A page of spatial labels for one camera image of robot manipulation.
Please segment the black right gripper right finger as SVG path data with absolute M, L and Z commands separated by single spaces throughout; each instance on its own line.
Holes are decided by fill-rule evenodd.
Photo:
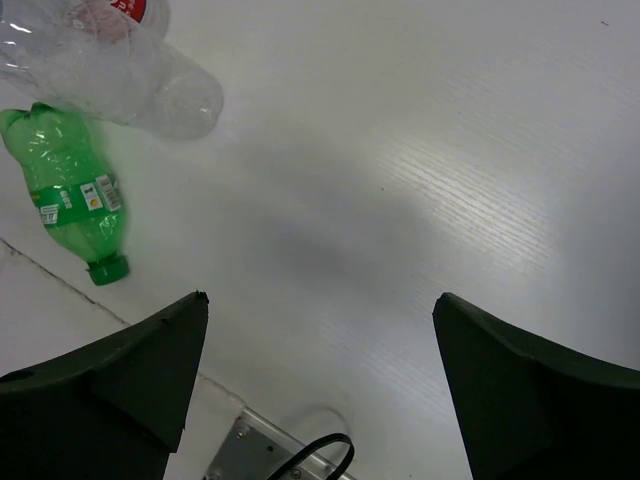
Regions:
M 475 479 L 636 479 L 639 373 L 444 293 L 433 324 Z

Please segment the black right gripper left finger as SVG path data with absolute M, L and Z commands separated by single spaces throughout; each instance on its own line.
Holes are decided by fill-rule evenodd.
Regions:
M 208 325 L 193 292 L 1 378 L 4 479 L 161 479 L 186 425 Z

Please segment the green plastic soda bottle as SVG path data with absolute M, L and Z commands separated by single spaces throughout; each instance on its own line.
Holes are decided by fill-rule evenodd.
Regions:
M 20 165 L 48 235 L 87 264 L 96 286 L 126 278 L 128 215 L 118 180 L 85 118 L 35 103 L 1 112 L 1 137 Z

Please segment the clear bottle blue label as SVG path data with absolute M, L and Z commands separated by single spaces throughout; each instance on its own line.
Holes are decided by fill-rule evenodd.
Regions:
M 199 139 L 216 126 L 218 80 L 106 1 L 4 1 L 1 77 L 52 107 Z

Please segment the clear bottle red cap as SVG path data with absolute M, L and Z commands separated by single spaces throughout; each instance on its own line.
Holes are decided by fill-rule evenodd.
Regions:
M 67 1 L 56 24 L 103 42 L 118 42 L 133 31 L 132 23 L 163 39 L 170 20 L 167 1 Z

